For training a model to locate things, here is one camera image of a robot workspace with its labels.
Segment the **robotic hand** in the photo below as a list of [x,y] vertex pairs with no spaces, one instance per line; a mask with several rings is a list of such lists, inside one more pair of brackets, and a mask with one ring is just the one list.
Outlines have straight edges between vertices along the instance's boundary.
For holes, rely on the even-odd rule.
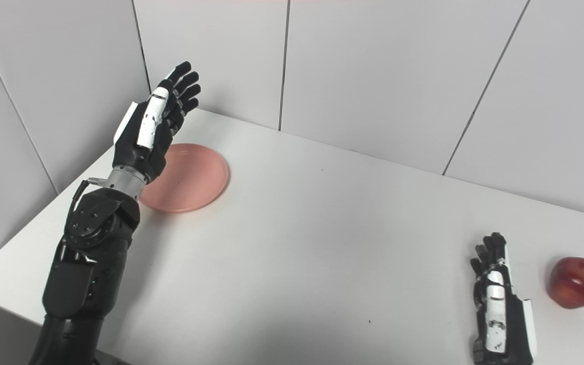
[[[188,62],[178,65],[148,100],[130,105],[114,136],[109,177],[90,178],[76,191],[44,290],[47,314],[30,365],[95,361],[139,225],[136,199],[164,171],[172,136],[198,105],[199,76],[191,70]],[[100,189],[83,195],[89,184]]]
[[506,240],[499,233],[477,245],[470,260],[479,338],[472,345],[476,365],[531,365],[537,353],[530,300],[513,293]]

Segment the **white table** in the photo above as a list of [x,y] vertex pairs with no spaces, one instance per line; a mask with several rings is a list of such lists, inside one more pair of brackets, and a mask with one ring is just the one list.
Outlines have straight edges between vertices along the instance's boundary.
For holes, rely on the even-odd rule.
[[[584,363],[584,309],[544,289],[554,261],[584,256],[584,213],[204,111],[176,141],[220,152],[229,186],[195,212],[141,207],[102,351],[135,365],[470,365],[468,259],[500,231],[533,299],[537,363]],[[3,309],[42,322],[79,181],[0,250]]]

